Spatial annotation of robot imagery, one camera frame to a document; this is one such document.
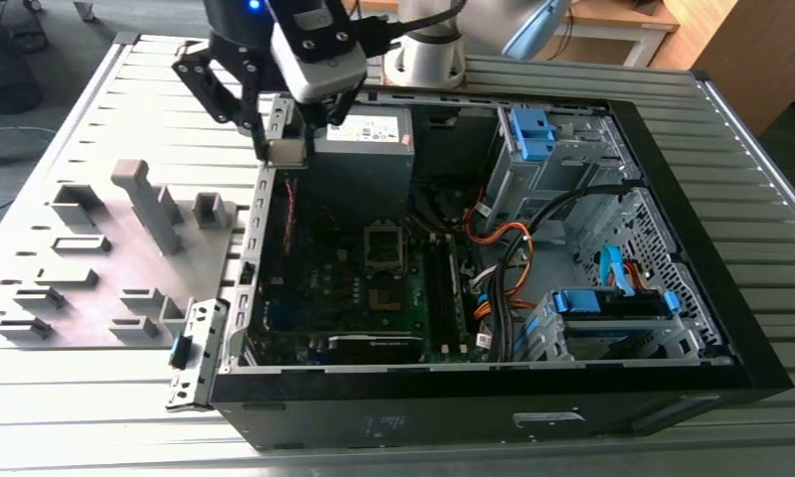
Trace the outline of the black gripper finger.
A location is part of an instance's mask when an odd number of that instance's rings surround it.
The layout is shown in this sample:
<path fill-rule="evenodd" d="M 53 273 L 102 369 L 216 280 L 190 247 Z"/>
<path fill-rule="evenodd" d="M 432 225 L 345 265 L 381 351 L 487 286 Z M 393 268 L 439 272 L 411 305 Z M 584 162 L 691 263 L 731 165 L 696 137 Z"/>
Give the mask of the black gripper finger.
<path fill-rule="evenodd" d="M 249 134 L 256 158 L 269 159 L 269 142 L 259 111 L 264 55 L 231 42 L 188 42 L 177 51 L 173 70 L 217 123 L 232 122 Z M 235 77 L 241 94 L 235 96 L 219 80 L 211 64 L 216 62 Z"/>
<path fill-rule="evenodd" d="M 301 119 L 305 133 L 304 143 L 313 143 L 313 132 L 328 125 L 340 125 L 355 102 L 359 87 L 329 96 L 324 100 L 301 105 Z"/>

